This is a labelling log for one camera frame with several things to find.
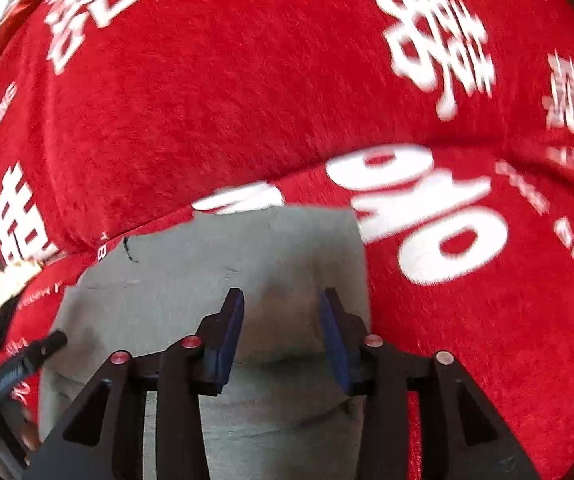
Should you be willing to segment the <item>cream cloth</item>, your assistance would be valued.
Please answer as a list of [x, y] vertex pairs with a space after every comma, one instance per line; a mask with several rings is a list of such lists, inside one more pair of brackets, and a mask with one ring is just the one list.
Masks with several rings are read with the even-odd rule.
[[18, 296], [42, 270], [43, 266], [35, 260], [20, 260], [0, 270], [0, 307]]

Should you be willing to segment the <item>red printed bed blanket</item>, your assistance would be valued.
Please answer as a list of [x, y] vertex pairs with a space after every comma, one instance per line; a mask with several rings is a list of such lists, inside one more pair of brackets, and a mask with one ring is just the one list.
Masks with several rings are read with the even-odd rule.
[[0, 363], [131, 236], [348, 210], [374, 332], [458, 359], [543, 479], [574, 471], [566, 0], [30, 0], [0, 52]]

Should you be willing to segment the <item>grey small garment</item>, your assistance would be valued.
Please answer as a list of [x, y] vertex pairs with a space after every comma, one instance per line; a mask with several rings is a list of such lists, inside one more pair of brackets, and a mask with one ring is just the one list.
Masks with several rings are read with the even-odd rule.
[[272, 207], [131, 236], [64, 292], [55, 327], [68, 337], [44, 367], [38, 430], [48, 434], [101, 363], [168, 348], [245, 296], [229, 383], [200, 402], [215, 479], [349, 479], [362, 426], [327, 360], [319, 294], [368, 314], [363, 245], [342, 209]]

